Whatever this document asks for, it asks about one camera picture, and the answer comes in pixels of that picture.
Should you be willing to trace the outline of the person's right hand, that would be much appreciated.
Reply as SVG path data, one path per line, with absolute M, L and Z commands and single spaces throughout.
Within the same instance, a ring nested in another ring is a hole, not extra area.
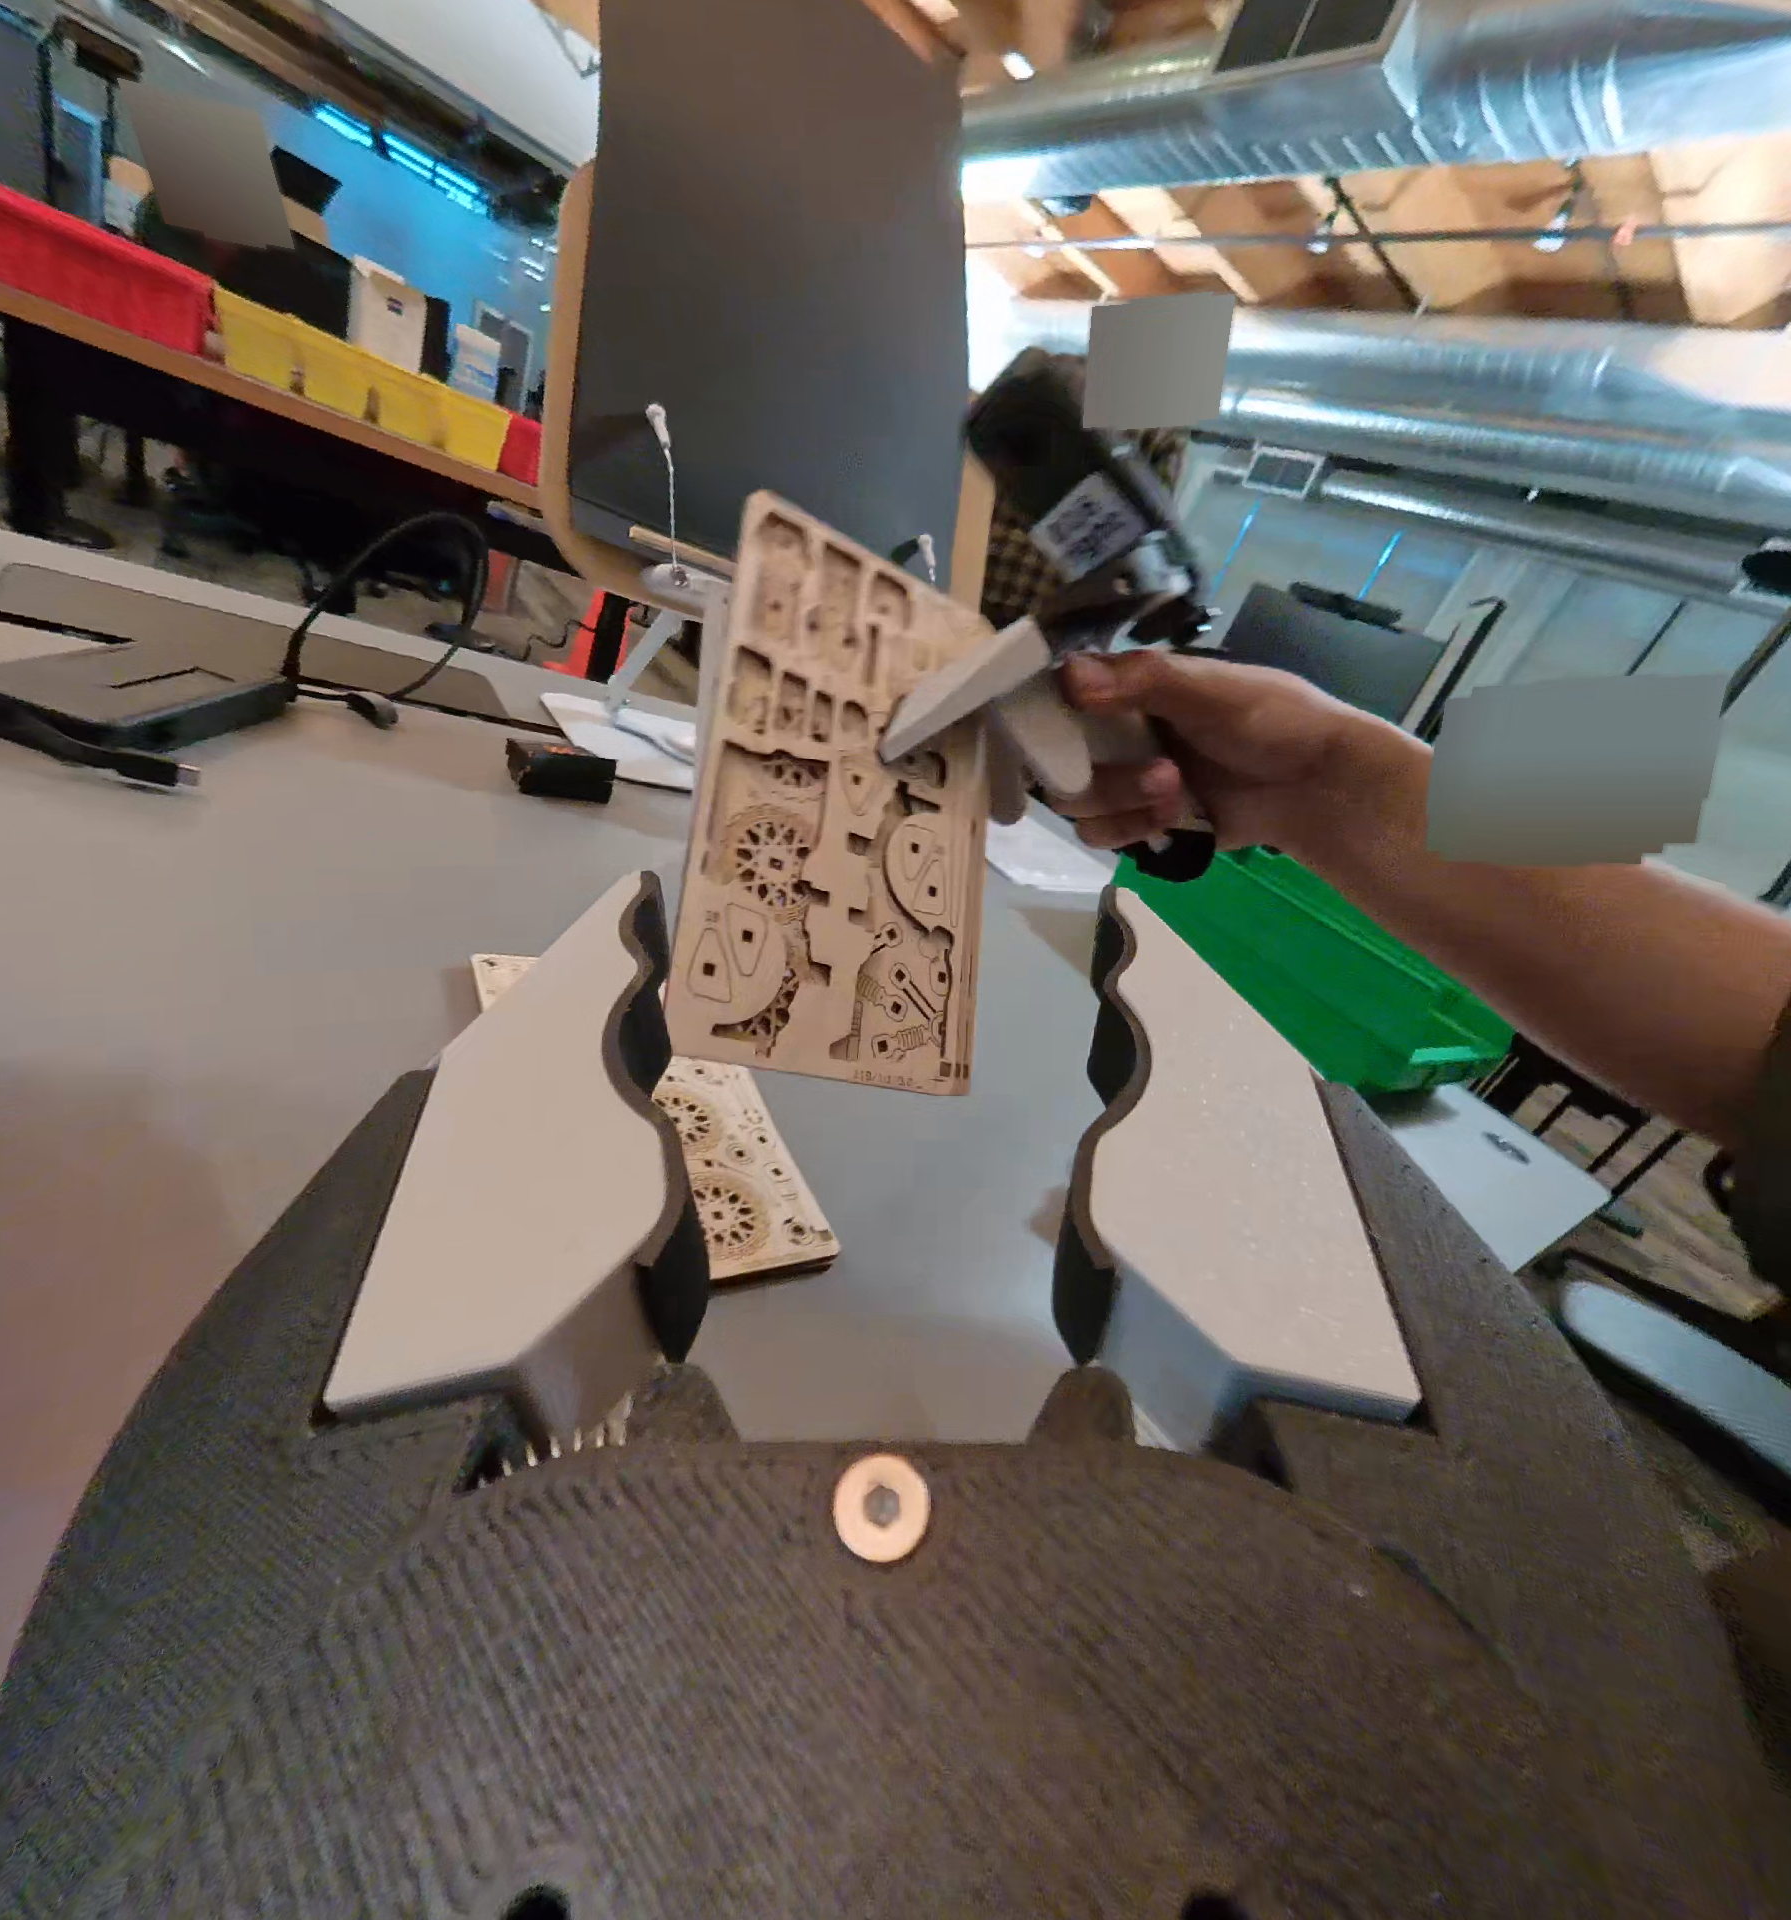
M 1144 722 L 1144 761 L 1092 761 L 1057 803 L 1087 846 L 1131 852 L 1175 828 L 1219 852 L 1277 846 L 1321 875 L 1366 875 L 1424 852 L 1430 746 L 1328 690 L 1245 663 L 1121 649 L 1067 655 L 1066 696 L 1092 722 Z

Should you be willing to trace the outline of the small white table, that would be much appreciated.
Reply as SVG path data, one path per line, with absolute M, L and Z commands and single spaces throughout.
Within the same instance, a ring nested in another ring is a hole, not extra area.
M 1602 1177 L 1463 1086 L 1381 1094 L 1370 1107 L 1511 1274 L 1613 1203 Z

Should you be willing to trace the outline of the small black box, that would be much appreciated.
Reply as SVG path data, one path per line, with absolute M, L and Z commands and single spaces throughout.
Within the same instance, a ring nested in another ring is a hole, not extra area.
M 618 794 L 618 758 L 599 758 L 572 741 L 545 741 L 545 734 L 506 734 L 504 741 L 506 778 L 521 796 L 545 796 L 545 803 L 591 803 L 609 805 Z

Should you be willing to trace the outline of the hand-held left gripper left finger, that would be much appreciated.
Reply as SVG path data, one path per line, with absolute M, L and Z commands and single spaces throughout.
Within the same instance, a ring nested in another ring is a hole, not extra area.
M 377 1423 L 497 1400 L 529 1447 L 689 1359 L 715 1268 L 655 1082 L 668 903 L 611 881 L 432 1062 L 323 1404 Z

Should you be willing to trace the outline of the flat black adapter box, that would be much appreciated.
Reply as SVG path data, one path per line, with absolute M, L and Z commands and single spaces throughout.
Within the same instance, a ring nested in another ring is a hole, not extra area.
M 274 722 L 293 703 L 288 677 L 236 677 L 128 647 L 0 663 L 0 734 L 52 758 L 175 758 Z

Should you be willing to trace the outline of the black monitor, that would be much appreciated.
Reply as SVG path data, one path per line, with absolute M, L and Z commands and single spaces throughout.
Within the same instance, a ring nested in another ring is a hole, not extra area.
M 1441 634 L 1366 617 L 1345 595 L 1250 587 L 1219 634 L 1225 663 L 1307 677 L 1381 722 L 1406 722 L 1443 655 Z

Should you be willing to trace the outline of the person's right forearm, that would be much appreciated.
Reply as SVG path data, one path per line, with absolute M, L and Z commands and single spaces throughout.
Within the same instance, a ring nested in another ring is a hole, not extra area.
M 1411 942 L 1608 1094 L 1730 1155 L 1730 1224 L 1791 1296 L 1791 916 L 1666 868 L 1393 855 Z

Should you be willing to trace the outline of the dark grey partition panel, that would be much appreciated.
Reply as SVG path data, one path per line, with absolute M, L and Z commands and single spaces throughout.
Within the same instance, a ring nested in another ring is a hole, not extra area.
M 536 513 L 565 571 L 729 565 L 751 492 L 955 582 L 969 413 L 960 75 L 855 0 L 599 6 Z

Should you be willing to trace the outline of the green plastic bin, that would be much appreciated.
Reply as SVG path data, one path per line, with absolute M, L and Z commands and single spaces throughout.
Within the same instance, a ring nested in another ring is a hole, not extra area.
M 1495 1007 L 1287 852 L 1219 852 L 1193 881 L 1152 875 L 1125 855 L 1121 881 L 1321 1077 L 1366 1097 L 1475 1082 L 1515 1041 Z

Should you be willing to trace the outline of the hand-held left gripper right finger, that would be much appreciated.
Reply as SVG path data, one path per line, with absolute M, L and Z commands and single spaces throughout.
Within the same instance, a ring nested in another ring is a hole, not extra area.
M 1092 987 L 1066 1346 L 1180 1452 L 1254 1404 L 1411 1423 L 1420 1378 L 1313 1066 L 1131 888 L 1098 896 Z

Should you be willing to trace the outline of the white storage box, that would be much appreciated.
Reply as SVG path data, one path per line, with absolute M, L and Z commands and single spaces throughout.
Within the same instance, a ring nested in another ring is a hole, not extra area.
M 451 299 L 353 253 L 348 338 L 400 370 L 451 377 Z

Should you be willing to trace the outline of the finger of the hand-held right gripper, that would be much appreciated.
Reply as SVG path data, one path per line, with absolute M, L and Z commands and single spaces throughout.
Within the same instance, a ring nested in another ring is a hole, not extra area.
M 934 734 L 955 729 L 965 717 L 999 705 L 1056 665 L 1047 634 L 1034 617 L 1011 622 L 1002 630 L 979 634 L 965 655 L 934 665 L 887 717 L 879 761 L 924 754 Z

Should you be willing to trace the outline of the silver air duct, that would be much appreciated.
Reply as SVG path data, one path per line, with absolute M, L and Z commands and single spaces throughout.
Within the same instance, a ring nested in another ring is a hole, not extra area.
M 965 191 L 1648 157 L 1791 128 L 1791 0 L 1250 0 L 965 101 Z
M 1791 533 L 1791 333 L 1240 309 L 1205 430 Z

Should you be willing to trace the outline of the yellow plastic bin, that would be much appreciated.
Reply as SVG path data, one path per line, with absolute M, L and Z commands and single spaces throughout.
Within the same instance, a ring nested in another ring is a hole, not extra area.
M 511 413 L 497 399 L 451 391 L 432 377 L 423 388 L 427 388 L 427 413 L 432 413 L 427 448 L 448 449 L 451 463 L 497 471 Z
M 348 419 L 383 428 L 416 448 L 448 448 L 441 388 L 427 370 L 383 358 L 323 325 L 293 321 L 297 330 L 297 398 L 341 413 Z
M 305 325 L 297 314 L 244 299 L 229 287 L 209 292 L 209 309 L 227 370 L 274 388 L 288 398 L 305 398 Z

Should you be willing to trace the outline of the white flat plate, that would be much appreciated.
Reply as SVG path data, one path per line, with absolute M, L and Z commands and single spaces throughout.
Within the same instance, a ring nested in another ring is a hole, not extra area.
M 698 722 L 650 705 L 609 705 L 600 696 L 544 690 L 544 710 L 565 746 L 618 767 L 618 783 L 695 794 Z

